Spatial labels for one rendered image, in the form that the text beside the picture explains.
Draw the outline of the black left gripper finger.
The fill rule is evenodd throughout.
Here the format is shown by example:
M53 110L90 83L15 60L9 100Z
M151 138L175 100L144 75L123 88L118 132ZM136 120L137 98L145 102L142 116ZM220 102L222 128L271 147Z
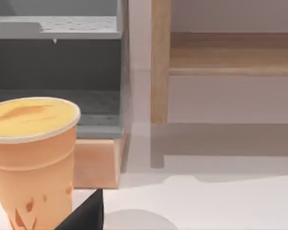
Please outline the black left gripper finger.
M103 190L97 189L54 230L103 230Z

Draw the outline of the orange cup with drink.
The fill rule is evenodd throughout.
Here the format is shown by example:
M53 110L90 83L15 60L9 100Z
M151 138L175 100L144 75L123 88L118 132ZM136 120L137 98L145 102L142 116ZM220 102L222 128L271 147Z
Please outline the orange cup with drink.
M71 214L80 116L60 98L0 103L0 202L11 230L55 230Z

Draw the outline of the wooden open shelf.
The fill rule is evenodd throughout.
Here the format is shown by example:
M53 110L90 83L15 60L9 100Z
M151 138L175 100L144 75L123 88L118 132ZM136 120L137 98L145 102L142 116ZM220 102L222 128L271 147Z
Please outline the wooden open shelf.
M172 32L172 0L151 1L151 122L168 122L170 76L288 77L288 33Z

